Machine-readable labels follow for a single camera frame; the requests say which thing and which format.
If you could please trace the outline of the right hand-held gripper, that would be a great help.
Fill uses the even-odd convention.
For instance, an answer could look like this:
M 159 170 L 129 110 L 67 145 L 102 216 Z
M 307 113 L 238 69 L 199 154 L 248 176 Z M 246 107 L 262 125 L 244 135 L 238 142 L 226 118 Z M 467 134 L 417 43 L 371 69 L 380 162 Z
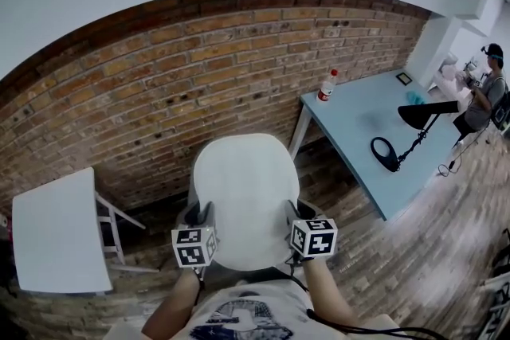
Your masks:
M 338 229 L 333 219 L 301 200 L 287 200 L 284 212 L 290 224 L 290 246 L 297 254 L 304 259 L 334 254 Z

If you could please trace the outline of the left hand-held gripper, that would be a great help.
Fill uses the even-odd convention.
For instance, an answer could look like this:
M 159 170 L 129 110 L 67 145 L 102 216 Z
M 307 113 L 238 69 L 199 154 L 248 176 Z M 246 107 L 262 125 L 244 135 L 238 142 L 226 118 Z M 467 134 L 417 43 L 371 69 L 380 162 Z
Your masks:
M 196 201 L 177 217 L 171 230 L 172 247 L 180 268 L 201 268 L 211 264 L 216 251 L 215 206 L 209 201 L 204 208 Z

